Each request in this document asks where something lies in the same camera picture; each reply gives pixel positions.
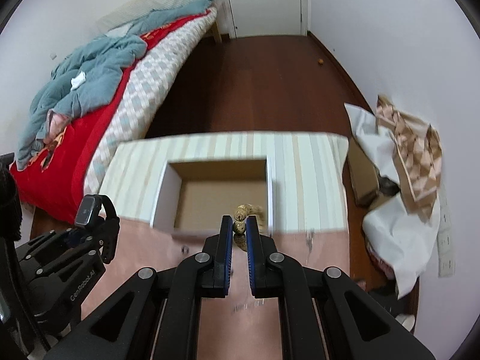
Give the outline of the white ceramic cup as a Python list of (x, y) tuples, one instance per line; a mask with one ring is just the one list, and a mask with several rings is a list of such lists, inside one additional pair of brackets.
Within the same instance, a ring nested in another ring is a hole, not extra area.
[(395, 320), (409, 332), (414, 329), (416, 323), (416, 317), (413, 314), (398, 314)]

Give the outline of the pink table mat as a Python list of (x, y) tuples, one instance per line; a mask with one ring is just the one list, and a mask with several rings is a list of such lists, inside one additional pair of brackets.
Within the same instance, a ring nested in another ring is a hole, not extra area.
[[(274, 235), (276, 248), (318, 271), (335, 266), (349, 272), (349, 235), (336, 232), (288, 232)], [(147, 223), (121, 219), (113, 262), (82, 304), (86, 317), (133, 273), (143, 267), (162, 271), (199, 252), (203, 241), (174, 238)], [(281, 359), (278, 302), (251, 294), (246, 252), (233, 249), (229, 294), (202, 301), (198, 359)]]

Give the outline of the black smart watch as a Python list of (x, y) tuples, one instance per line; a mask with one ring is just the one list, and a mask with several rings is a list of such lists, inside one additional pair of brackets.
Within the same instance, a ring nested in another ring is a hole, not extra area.
[(86, 231), (87, 237), (102, 250), (104, 263), (112, 262), (120, 233), (120, 218), (107, 195), (87, 194), (77, 210), (74, 225)]

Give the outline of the red bed sheet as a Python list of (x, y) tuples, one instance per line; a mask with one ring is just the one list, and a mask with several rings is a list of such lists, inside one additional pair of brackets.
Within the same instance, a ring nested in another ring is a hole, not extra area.
[(110, 104), (70, 122), (58, 115), (53, 116), (51, 127), (55, 139), (48, 140), (23, 171), (17, 169), (15, 158), (10, 172), (22, 202), (40, 208), (60, 221), (73, 222), (83, 198), (80, 194), (83, 176), (93, 156), (94, 145), (105, 132), (130, 73), (140, 60), (124, 70)]

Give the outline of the white wrapping paper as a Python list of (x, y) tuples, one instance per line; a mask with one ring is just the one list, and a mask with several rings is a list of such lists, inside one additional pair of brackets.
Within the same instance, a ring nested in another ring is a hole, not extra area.
[[(396, 151), (393, 133), (377, 127), (374, 115), (346, 103), (353, 137), (381, 176), (400, 182), (394, 165)], [(417, 278), (425, 271), (434, 250), (440, 224), (440, 205), (433, 205), (433, 214), (421, 219), (409, 213), (401, 194), (372, 209), (364, 217), (362, 228), (375, 254), (394, 272), (397, 297), (409, 294)]]

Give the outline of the white cardboard box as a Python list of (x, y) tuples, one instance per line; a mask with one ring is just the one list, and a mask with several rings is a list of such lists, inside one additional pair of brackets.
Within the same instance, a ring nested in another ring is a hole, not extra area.
[(150, 226), (173, 237), (218, 233), (221, 219), (241, 204), (261, 206), (264, 229), (275, 228), (270, 161), (258, 158), (168, 161), (154, 195)]

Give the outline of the brown cardboard box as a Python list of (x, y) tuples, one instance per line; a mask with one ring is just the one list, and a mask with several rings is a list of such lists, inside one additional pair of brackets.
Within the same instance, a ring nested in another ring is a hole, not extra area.
[(348, 150), (347, 162), (356, 205), (372, 211), (400, 192), (400, 186), (381, 176), (354, 141)]

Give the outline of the striped pale table cloth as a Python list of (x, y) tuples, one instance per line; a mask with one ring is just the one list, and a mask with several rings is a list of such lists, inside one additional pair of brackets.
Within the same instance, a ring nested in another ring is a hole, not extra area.
[(347, 151), (348, 139), (330, 133), (205, 133), (130, 141), (117, 148), (99, 191), (119, 215), (147, 222), (168, 160), (267, 158), (275, 230), (343, 231), (348, 228), (342, 180)]

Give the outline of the brown patterned paper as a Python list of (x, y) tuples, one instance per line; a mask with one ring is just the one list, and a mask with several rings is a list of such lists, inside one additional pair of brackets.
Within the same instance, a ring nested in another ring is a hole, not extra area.
[(377, 126), (393, 134), (394, 166), (400, 178), (400, 193), (408, 213), (430, 219), (442, 177), (443, 151), (437, 130), (414, 115), (400, 111), (380, 94)]

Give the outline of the blue-grey blanket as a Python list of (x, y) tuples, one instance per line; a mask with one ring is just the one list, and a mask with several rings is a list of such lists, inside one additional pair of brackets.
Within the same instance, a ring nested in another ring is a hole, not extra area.
[(203, 14), (212, 3), (193, 0), (178, 8), (151, 10), (121, 25), (119, 35), (98, 36), (74, 49), (32, 100), (16, 151), (17, 169), (23, 171), (47, 141), (55, 139), (53, 116), (70, 122), (110, 104), (124, 70), (146, 54), (147, 43), (142, 35), (186, 16)]

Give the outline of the checkered white quilt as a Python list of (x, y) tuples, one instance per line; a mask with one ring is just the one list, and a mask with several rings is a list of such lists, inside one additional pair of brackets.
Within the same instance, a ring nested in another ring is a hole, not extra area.
[(118, 146), (142, 139), (177, 73), (200, 39), (216, 23), (214, 6), (179, 18), (143, 35), (149, 49), (133, 68), (112, 119), (101, 135), (83, 176), (82, 196), (99, 192)]

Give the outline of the white door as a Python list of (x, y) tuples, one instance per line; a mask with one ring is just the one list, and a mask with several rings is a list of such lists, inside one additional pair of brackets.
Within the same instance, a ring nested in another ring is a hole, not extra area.
[(307, 34), (309, 0), (225, 0), (230, 37)]

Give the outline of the white wall socket strip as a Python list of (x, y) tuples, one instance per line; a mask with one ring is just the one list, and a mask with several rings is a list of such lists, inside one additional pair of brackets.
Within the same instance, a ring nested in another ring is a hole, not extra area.
[(440, 185), (439, 203), (440, 223), (437, 235), (439, 278), (448, 278), (455, 274), (456, 260), (452, 238), (452, 222), (444, 183)]

